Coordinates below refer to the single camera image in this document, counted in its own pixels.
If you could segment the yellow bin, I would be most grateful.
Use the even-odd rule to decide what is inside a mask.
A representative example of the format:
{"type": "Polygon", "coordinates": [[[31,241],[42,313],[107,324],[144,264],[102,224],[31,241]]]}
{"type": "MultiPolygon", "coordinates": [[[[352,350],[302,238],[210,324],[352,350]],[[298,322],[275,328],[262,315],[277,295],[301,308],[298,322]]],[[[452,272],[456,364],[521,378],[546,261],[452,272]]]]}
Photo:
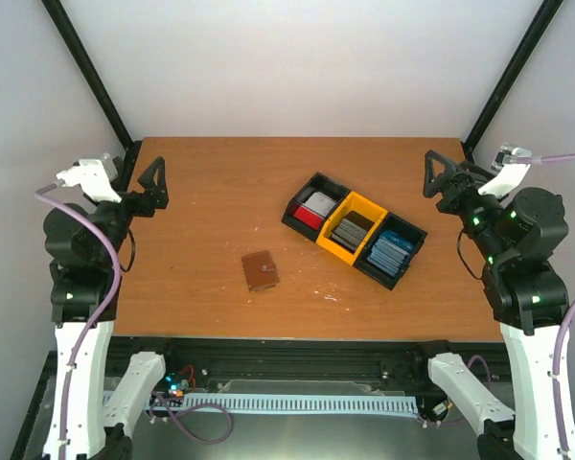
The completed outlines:
{"type": "Polygon", "coordinates": [[[388,211],[356,192],[344,197],[323,196],[320,204],[315,204],[315,209],[324,211],[315,243],[347,265],[354,265],[388,211]]]}

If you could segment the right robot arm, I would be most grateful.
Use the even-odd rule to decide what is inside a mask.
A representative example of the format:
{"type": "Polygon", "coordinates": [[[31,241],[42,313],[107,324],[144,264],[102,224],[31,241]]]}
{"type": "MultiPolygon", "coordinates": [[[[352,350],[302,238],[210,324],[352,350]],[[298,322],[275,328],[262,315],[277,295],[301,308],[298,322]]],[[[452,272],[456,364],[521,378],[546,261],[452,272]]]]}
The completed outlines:
{"type": "Polygon", "coordinates": [[[550,257],[568,233],[563,199],[523,187],[539,163],[531,151],[503,146],[482,169],[429,151],[423,193],[439,212],[461,219],[485,263],[481,282],[507,349],[514,405],[507,406],[454,353],[427,362],[430,380],[461,412],[483,459],[575,459],[567,375],[575,299],[550,257]]]}

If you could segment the brown leather card holder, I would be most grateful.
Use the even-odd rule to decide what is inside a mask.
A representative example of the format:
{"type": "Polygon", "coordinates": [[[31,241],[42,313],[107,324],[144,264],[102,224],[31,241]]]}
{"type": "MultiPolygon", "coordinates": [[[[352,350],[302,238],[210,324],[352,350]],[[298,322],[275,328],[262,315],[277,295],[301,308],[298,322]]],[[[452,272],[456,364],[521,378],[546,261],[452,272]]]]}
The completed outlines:
{"type": "Polygon", "coordinates": [[[250,292],[273,288],[279,283],[277,265],[268,250],[242,256],[241,264],[250,292]]]}

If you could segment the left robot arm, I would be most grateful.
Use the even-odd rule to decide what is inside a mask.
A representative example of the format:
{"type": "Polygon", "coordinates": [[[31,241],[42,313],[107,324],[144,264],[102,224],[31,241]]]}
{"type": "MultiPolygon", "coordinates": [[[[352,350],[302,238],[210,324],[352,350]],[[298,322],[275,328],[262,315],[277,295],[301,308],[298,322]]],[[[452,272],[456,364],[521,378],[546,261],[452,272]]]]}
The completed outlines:
{"type": "Polygon", "coordinates": [[[165,352],[132,355],[109,400],[107,352],[124,273],[118,252],[136,217],[169,203],[165,161],[141,174],[139,192],[118,192],[117,161],[105,153],[59,172],[35,198],[51,206],[43,222],[51,256],[57,380],[45,459],[129,459],[133,431],[156,384],[170,385],[180,362],[165,352]]]}

